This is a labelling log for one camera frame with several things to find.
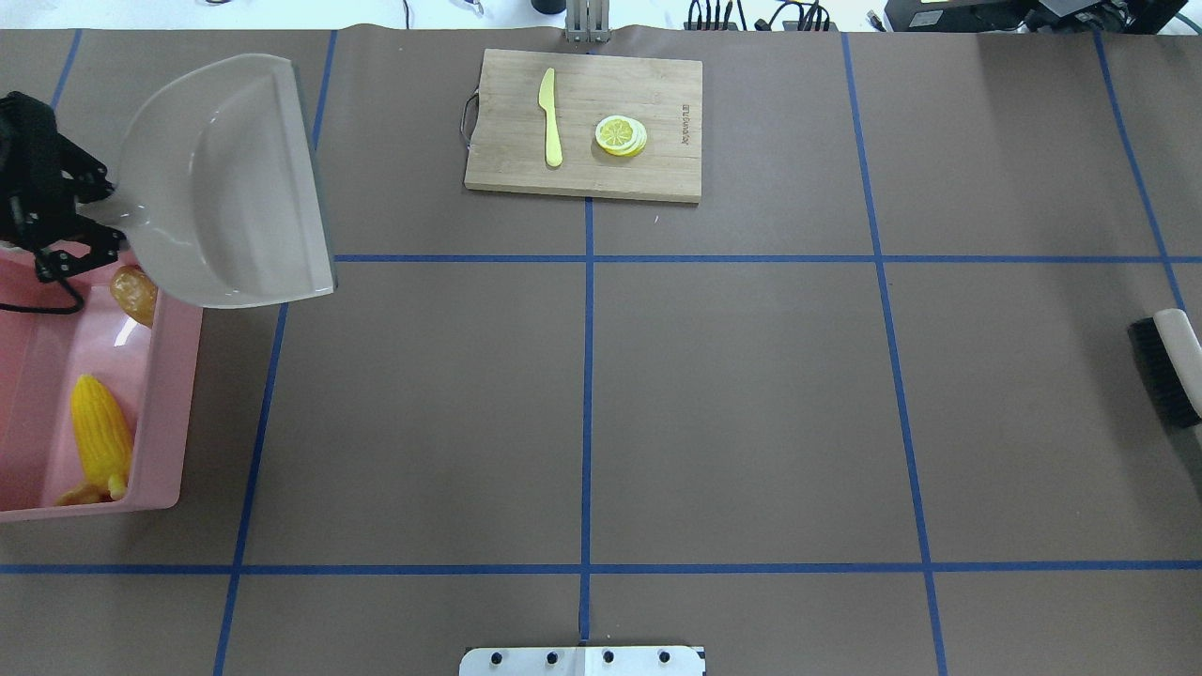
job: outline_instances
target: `knife handle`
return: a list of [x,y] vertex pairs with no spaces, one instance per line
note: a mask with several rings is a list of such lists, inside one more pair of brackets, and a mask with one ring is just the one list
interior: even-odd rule
[[559,147],[559,125],[555,124],[555,111],[547,111],[547,166],[558,167],[564,164],[564,150]]

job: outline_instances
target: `lemon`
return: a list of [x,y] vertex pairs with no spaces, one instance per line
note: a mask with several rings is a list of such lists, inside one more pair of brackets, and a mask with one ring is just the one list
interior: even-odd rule
[[597,123],[597,146],[619,158],[633,158],[647,147],[647,128],[625,115],[609,115]]

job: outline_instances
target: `gray table surface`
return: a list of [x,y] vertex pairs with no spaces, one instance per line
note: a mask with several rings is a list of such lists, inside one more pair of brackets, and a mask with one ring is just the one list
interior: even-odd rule
[[1202,42],[624,29],[706,64],[700,206],[472,194],[482,49],[559,31],[0,32],[115,164],[296,63],[340,287],[206,312],[183,497],[0,526],[0,672],[1194,675],[1202,450],[1125,327],[1202,304]]

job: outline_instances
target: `white floor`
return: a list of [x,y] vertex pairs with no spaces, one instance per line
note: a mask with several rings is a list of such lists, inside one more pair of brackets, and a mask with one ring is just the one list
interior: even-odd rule
[[[464,0],[409,0],[411,26],[560,26],[564,22],[563,14],[536,12],[529,0],[480,1],[483,13]],[[776,0],[743,0],[748,25],[757,18],[768,18],[779,5]],[[865,16],[869,10],[883,16],[885,0],[831,0],[825,6],[840,30],[873,30]],[[688,0],[612,0],[611,26],[680,28],[688,12]],[[1202,22],[1202,4],[1186,6],[1185,13]],[[401,0],[231,0],[225,5],[209,5],[204,0],[22,0],[0,4],[0,28],[334,29],[359,23],[404,28],[404,5]],[[1162,32],[1194,34],[1176,20]]]

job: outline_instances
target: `white metal bracket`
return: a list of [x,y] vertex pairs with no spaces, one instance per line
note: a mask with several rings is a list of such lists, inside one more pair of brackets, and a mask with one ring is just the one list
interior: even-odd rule
[[475,648],[459,676],[706,676],[706,650],[686,646]]
[[609,0],[567,0],[569,42],[609,42]]

